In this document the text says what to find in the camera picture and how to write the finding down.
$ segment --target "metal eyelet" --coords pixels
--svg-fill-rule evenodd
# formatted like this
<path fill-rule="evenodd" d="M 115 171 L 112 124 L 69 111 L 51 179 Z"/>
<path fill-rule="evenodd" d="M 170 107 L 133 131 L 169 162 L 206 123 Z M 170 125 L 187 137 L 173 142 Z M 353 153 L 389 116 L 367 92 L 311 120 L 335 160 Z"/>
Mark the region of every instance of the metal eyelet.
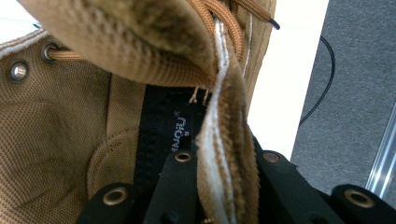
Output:
<path fill-rule="evenodd" d="M 9 77 L 14 83 L 22 83 L 29 75 L 29 66 L 25 61 L 17 61 L 11 66 Z"/>
<path fill-rule="evenodd" d="M 41 58 L 46 63 L 53 63 L 56 60 L 49 56 L 49 49 L 59 49 L 59 46 L 53 42 L 50 42 L 50 43 L 44 45 L 43 49 L 41 50 Z"/>

